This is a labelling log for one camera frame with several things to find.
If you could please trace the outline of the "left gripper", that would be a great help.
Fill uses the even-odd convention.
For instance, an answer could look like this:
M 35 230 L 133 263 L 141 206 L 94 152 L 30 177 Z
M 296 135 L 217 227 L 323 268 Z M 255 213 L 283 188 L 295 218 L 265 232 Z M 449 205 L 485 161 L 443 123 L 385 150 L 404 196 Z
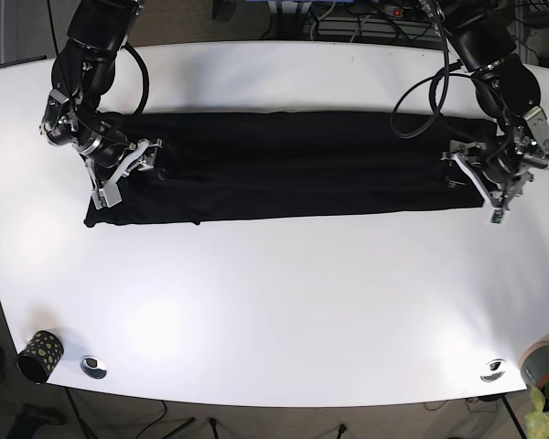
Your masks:
M 483 198 L 489 223 L 500 225 L 511 201 L 522 195 L 523 187 L 533 181 L 534 175 L 529 170 L 512 172 L 496 156 L 489 158 L 488 152 L 487 143 L 451 141 L 441 157 L 448 161 L 443 167 L 443 179 L 449 192 L 461 194 L 470 189 L 469 178 Z

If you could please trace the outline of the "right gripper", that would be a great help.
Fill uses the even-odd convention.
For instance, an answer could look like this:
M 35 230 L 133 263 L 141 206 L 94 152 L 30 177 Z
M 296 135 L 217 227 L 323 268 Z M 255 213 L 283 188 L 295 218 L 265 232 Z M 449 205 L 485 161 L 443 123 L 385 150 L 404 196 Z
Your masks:
M 133 173 L 147 184 L 167 180 L 161 139 L 141 139 L 129 145 L 107 144 L 97 140 L 87 149 L 84 164 L 92 183 L 91 201 L 97 210 L 122 202 L 119 182 Z

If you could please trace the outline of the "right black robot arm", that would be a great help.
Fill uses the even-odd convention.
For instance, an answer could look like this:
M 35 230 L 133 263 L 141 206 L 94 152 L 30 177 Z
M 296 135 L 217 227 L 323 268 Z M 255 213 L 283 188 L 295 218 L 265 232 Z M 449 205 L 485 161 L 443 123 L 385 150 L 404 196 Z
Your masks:
M 71 19 L 68 40 L 56 47 L 52 90 L 39 130 L 51 145 L 70 145 L 82 156 L 97 209 L 122 200 L 119 182 L 133 172 L 155 167 L 160 139 L 131 141 L 121 130 L 117 112 L 100 112 L 101 98 L 112 87 L 118 52 L 126 49 L 142 75 L 142 95 L 133 116 L 141 115 L 150 92 L 150 77 L 128 36 L 140 15 L 140 1 L 82 1 Z

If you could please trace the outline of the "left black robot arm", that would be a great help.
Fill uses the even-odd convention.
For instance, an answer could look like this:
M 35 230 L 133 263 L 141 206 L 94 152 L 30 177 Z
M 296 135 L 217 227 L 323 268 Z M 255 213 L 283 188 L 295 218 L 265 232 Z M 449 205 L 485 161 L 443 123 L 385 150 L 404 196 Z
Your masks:
M 394 134 L 413 139 L 434 123 L 443 123 L 449 82 L 470 80 L 481 110 L 494 119 L 501 135 L 470 134 L 446 123 L 453 138 L 445 154 L 467 176 L 501 224 L 510 203 L 533 181 L 535 169 L 549 169 L 549 123 L 541 106 L 541 88 L 522 63 L 504 21 L 487 1 L 424 1 L 428 22 L 443 45 L 443 67 L 426 78 L 429 119 L 403 133 L 390 121 Z

